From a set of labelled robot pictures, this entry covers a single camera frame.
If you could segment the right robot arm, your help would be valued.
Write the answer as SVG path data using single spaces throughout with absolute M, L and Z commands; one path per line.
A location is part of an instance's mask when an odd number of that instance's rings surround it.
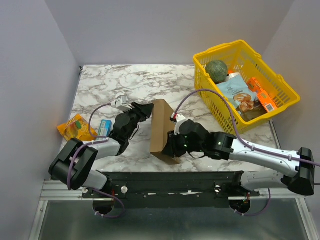
M 162 153 L 172 158 L 197 152 L 213 160 L 247 162 L 268 169 L 261 176 L 244 173 L 233 180 L 230 191 L 236 196 L 263 188 L 287 188 L 302 196 L 315 193 L 315 162 L 308 148 L 290 151 L 265 147 L 233 134 L 209 132 L 190 119 L 178 122 L 167 136 Z

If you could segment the brown cardboard box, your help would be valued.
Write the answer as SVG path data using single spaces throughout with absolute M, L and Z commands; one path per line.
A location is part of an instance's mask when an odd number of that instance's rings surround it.
M 152 103 L 154 107 L 151 116 L 149 152 L 168 165 L 180 164 L 181 160 L 179 158 L 170 157 L 162 153 L 168 141 L 168 132 L 173 131 L 175 128 L 175 124 L 170 120 L 174 110 L 164 99 L 156 99 Z

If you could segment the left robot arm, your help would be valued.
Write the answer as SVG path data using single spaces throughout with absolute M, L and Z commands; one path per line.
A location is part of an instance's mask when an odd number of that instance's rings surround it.
M 133 102 L 132 107 L 115 118 L 110 135 L 97 141 L 70 139 L 49 167 L 49 174 L 66 184 L 69 190 L 91 188 L 101 198 L 111 191 L 108 177 L 92 170 L 95 160 L 121 155 L 129 146 L 139 123 L 151 117 L 154 104 Z

